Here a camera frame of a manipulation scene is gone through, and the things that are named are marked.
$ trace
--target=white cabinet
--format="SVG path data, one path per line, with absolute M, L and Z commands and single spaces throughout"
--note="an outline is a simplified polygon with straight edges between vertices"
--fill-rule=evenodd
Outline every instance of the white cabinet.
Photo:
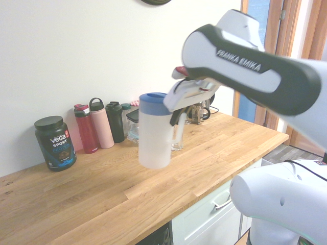
M 233 245 L 238 241 L 241 213 L 231 204 L 223 216 L 199 234 L 189 245 Z
M 246 217 L 243 215 L 241 219 L 241 233 L 240 236 L 243 236 L 245 232 L 251 227 L 252 218 Z
M 246 170 L 261 166 L 261 160 Z M 218 189 L 172 219 L 174 245 L 234 245 L 251 225 L 230 200 L 229 185 Z

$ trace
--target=dishwasher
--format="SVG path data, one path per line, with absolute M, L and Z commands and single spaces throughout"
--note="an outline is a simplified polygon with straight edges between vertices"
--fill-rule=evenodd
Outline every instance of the dishwasher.
M 136 245 L 173 245 L 171 222 L 163 225 Z

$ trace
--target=red water bottle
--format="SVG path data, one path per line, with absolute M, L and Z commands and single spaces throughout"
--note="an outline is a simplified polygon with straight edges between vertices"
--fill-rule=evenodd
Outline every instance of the red water bottle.
M 94 153 L 98 150 L 98 138 L 94 130 L 90 109 L 88 105 L 74 105 L 74 114 L 78 124 L 78 130 L 86 154 Z

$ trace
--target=franka emika robot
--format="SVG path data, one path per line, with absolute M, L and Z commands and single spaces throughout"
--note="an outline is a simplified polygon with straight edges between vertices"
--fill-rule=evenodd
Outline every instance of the franka emika robot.
M 210 98 L 221 84 L 276 113 L 327 149 L 327 62 L 290 59 L 264 52 L 259 23 L 229 10 L 216 26 L 189 35 L 182 50 L 188 73 L 164 99 L 174 125 L 190 105 Z M 174 71 L 174 78 L 181 78 Z M 235 176 L 230 196 L 252 217 L 247 244 L 295 245 L 299 236 L 327 244 L 327 165 L 289 161 Z

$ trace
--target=vega sport label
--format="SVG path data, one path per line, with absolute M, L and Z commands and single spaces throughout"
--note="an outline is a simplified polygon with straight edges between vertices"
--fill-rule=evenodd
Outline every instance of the vega sport label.
M 50 168 L 68 165 L 75 158 L 75 150 L 68 130 L 55 137 L 41 136 L 41 150 Z

